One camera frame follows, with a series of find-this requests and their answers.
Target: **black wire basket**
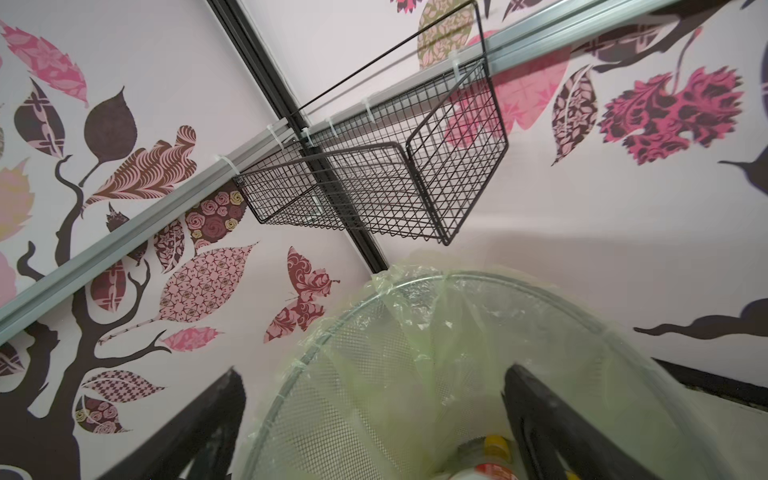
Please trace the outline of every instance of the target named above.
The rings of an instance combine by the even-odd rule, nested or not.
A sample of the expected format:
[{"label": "black wire basket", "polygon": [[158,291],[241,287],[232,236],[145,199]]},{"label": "black wire basket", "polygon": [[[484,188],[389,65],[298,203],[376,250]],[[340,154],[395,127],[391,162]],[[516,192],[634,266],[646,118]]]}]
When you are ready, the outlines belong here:
[{"label": "black wire basket", "polygon": [[482,51],[235,177],[258,221],[451,243],[508,149]]}]

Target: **checkered leaf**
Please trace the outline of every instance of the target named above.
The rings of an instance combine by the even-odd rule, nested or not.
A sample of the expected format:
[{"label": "checkered leaf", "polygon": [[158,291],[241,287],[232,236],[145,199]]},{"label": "checkered leaf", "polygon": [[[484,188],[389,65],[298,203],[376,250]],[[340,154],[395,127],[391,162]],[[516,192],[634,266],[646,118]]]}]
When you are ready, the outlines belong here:
[{"label": "checkered leaf", "polygon": [[126,370],[108,370],[86,380],[83,386],[99,392],[110,402],[126,403],[143,399],[165,387],[154,386],[143,377]]}]

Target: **red butterfly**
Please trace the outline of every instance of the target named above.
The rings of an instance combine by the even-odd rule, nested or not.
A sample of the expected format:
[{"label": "red butterfly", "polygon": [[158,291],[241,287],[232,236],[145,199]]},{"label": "red butterfly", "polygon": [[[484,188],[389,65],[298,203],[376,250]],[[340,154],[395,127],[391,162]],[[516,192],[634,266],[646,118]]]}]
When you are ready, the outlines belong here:
[{"label": "red butterfly", "polygon": [[312,322],[324,314],[323,306],[316,305],[313,300],[319,296],[328,296],[333,282],[339,282],[331,280],[324,268],[312,271],[310,261],[293,247],[288,250],[288,277],[299,296],[282,309],[266,328],[264,343],[290,335],[296,325],[306,331]]}]

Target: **plastic liner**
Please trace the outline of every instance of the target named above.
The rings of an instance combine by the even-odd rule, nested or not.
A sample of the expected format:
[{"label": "plastic liner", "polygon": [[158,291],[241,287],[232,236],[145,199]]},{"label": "plastic liner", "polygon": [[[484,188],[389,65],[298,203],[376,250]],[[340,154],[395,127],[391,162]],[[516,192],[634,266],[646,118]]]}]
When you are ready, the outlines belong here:
[{"label": "plastic liner", "polygon": [[660,478],[733,478],[683,387],[606,322],[519,272],[455,264],[394,266],[318,322],[237,478],[430,478],[465,442],[511,438],[514,363]]}]

